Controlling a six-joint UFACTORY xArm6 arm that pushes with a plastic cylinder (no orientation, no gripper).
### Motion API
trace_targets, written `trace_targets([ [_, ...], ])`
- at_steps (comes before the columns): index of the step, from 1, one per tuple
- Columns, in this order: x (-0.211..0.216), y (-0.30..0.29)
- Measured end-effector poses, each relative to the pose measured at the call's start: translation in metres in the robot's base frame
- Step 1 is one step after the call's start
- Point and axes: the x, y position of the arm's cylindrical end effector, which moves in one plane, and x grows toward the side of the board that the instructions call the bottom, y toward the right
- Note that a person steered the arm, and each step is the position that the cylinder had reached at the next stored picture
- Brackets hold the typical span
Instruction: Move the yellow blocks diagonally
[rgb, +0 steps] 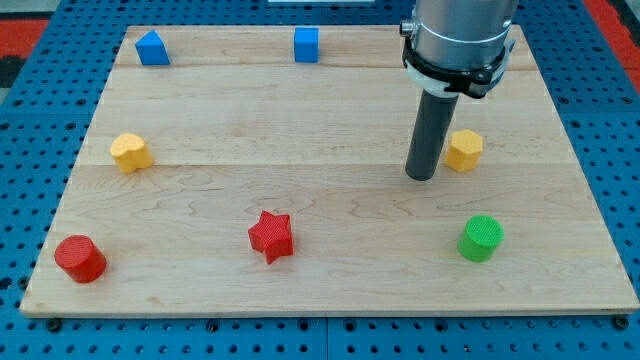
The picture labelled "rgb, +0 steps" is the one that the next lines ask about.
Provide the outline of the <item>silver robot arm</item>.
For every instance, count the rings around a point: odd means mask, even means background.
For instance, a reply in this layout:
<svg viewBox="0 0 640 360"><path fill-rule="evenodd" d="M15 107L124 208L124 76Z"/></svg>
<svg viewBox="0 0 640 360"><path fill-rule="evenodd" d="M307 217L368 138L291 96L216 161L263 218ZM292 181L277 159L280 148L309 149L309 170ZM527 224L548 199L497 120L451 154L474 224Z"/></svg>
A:
<svg viewBox="0 0 640 360"><path fill-rule="evenodd" d="M502 54L517 6L517 0L417 0L400 34L426 63L476 70Z"/></svg>

